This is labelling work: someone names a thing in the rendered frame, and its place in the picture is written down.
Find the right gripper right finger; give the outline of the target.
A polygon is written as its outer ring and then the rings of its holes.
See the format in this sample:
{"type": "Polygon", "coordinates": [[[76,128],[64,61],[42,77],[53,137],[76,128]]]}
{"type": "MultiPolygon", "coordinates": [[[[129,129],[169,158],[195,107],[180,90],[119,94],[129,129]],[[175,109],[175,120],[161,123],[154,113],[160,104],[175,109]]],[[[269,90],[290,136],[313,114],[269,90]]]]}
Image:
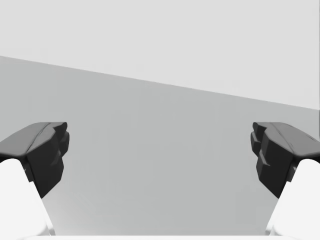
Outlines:
{"type": "Polygon", "coordinates": [[[320,141],[283,122],[254,122],[259,181],[278,199],[267,236],[320,236],[320,141]]]}

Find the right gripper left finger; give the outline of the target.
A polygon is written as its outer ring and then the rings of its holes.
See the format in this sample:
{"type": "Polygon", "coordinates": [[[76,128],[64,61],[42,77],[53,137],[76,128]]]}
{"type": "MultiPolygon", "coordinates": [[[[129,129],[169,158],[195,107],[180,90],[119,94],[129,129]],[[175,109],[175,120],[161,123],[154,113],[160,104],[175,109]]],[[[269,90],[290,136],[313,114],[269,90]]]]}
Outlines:
{"type": "Polygon", "coordinates": [[[66,122],[37,122],[0,141],[0,236],[54,236],[42,199],[61,180],[66,122]]]}

